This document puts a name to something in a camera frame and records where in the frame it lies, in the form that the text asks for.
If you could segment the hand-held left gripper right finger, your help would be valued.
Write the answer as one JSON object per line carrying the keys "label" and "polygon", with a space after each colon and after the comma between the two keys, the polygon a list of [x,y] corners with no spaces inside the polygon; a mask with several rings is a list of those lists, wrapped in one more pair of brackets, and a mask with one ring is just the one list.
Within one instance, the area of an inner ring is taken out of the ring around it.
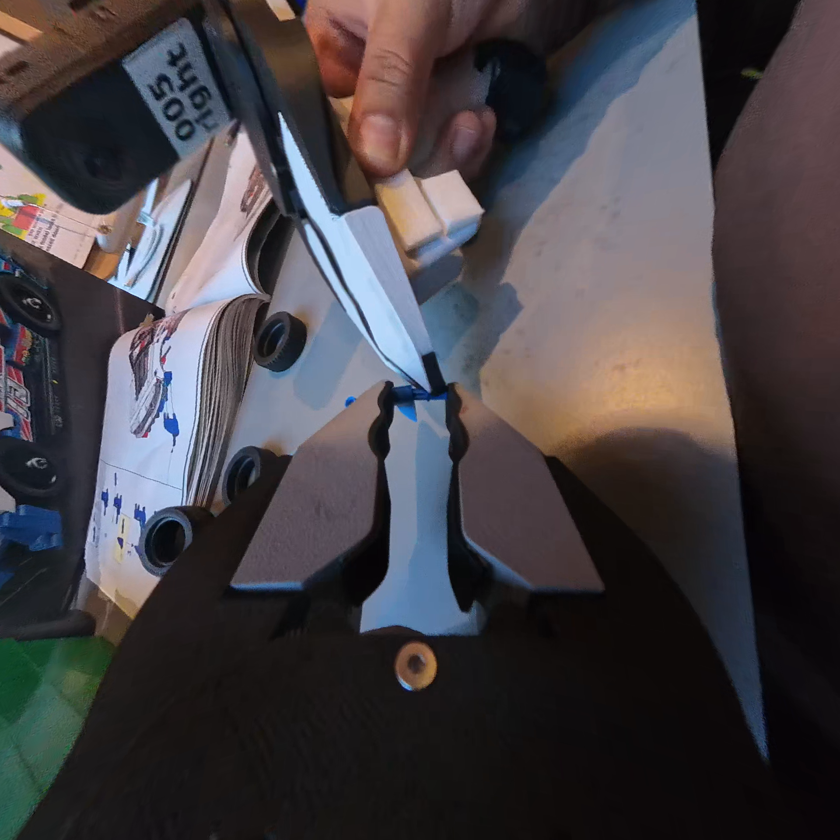
{"label": "hand-held left gripper right finger", "polygon": [[459,609],[494,594],[600,595],[605,585],[543,452],[448,386],[448,577]]}

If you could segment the open instruction booklet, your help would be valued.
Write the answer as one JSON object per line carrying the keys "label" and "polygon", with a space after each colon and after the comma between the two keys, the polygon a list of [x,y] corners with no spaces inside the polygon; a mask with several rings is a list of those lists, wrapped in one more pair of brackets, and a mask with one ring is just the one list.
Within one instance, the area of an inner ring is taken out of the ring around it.
{"label": "open instruction booklet", "polygon": [[130,619],[160,577],[141,559],[143,528],[159,510],[215,497],[257,318],[291,237],[245,130],[211,152],[225,164],[215,217],[164,316],[125,333],[109,357],[86,575]]}

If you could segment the person's right hand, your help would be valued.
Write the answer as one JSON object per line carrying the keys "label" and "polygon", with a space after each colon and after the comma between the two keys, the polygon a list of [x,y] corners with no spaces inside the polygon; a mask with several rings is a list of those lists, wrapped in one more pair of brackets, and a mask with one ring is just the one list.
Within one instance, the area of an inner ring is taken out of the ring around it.
{"label": "person's right hand", "polygon": [[353,97],[349,143],[368,175],[410,164],[437,64],[490,39],[525,44],[532,1],[318,1],[303,19],[323,86]]}

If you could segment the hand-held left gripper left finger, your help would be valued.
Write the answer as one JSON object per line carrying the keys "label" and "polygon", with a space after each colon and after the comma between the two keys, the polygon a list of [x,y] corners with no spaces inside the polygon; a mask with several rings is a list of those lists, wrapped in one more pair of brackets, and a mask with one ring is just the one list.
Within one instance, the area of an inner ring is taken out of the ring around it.
{"label": "hand-held left gripper left finger", "polygon": [[383,582],[393,387],[390,381],[376,383],[298,447],[234,573],[232,589],[335,590],[361,606]]}

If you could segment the person's right forearm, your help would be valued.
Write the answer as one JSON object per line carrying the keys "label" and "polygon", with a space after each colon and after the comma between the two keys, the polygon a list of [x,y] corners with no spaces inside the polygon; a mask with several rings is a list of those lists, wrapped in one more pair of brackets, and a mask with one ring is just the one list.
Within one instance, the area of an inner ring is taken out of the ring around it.
{"label": "person's right forearm", "polygon": [[590,25],[615,12],[642,5],[643,1],[529,2],[521,37],[535,53],[548,56],[569,44]]}

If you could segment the grey desk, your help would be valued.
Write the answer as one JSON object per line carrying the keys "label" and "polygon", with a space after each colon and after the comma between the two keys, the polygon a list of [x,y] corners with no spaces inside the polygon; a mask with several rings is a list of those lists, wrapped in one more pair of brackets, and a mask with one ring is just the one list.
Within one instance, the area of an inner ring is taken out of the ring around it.
{"label": "grey desk", "polygon": [[[706,625],[766,755],[739,472],[711,266],[695,2],[636,2],[549,65],[538,132],[491,165],[461,278],[423,307],[444,375],[557,456],[654,552]],[[292,452],[382,366],[294,234],[271,309],[308,322],[253,369],[229,449]],[[395,416],[390,563],[362,628],[475,632],[448,578],[444,408]]]}

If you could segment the person's black trousers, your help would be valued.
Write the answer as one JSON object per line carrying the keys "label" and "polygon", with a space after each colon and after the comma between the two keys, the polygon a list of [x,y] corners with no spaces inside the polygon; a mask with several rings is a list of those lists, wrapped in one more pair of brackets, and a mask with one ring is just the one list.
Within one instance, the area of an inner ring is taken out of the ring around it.
{"label": "person's black trousers", "polygon": [[697,1],[712,170],[798,1]]}

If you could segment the green storage bin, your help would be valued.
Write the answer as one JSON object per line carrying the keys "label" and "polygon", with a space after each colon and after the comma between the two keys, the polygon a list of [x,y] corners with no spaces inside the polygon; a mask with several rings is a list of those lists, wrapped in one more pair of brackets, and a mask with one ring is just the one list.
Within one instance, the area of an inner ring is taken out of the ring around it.
{"label": "green storage bin", "polygon": [[115,647],[103,637],[1,642],[1,838],[16,838],[53,783]]}

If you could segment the black toy tyre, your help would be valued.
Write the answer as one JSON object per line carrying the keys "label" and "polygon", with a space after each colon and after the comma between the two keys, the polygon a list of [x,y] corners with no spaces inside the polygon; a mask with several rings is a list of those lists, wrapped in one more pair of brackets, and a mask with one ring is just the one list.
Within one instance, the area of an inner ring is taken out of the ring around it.
{"label": "black toy tyre", "polygon": [[274,372],[288,371],[306,347],[306,324],[288,311],[268,316],[255,334],[252,358],[259,367]]}
{"label": "black toy tyre", "polygon": [[262,477],[284,470],[290,460],[290,456],[278,455],[267,448],[245,446],[238,449],[227,461],[220,485],[225,507]]}
{"label": "black toy tyre", "polygon": [[141,529],[138,551],[143,567],[161,578],[214,520],[214,514],[204,507],[158,510]]}

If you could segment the printed instruction board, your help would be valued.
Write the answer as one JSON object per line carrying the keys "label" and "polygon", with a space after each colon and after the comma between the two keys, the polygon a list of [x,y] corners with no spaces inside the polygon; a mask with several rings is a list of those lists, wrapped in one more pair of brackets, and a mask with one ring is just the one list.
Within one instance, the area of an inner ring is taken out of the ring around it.
{"label": "printed instruction board", "polygon": [[1,149],[1,228],[81,268],[96,243],[102,215],[84,213],[50,191],[5,148]]}

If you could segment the black car picture box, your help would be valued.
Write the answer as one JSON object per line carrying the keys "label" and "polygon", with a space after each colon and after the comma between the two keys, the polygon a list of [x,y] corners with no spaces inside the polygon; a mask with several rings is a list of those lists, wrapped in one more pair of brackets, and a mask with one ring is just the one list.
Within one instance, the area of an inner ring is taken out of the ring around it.
{"label": "black car picture box", "polygon": [[109,356],[154,305],[1,235],[1,638],[93,633],[74,608]]}

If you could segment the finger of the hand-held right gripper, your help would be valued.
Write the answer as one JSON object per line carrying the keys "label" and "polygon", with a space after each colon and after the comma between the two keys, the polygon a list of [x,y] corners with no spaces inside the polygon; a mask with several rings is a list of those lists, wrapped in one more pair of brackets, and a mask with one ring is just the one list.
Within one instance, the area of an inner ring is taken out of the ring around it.
{"label": "finger of the hand-held right gripper", "polygon": [[433,392],[433,345],[383,212],[376,205],[333,211],[281,113],[278,121],[302,203],[301,237],[321,276],[382,362]]}
{"label": "finger of the hand-held right gripper", "polygon": [[458,170],[402,170],[371,187],[370,205],[337,220],[345,302],[391,370],[438,394],[446,383],[421,307],[459,278],[485,211]]}

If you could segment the white stand base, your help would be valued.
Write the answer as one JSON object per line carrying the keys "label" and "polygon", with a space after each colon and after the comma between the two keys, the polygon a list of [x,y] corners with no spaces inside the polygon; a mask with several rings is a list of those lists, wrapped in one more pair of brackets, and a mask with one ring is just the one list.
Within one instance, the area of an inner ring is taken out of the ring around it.
{"label": "white stand base", "polygon": [[199,175],[168,175],[100,222],[88,271],[147,302],[159,297]]}

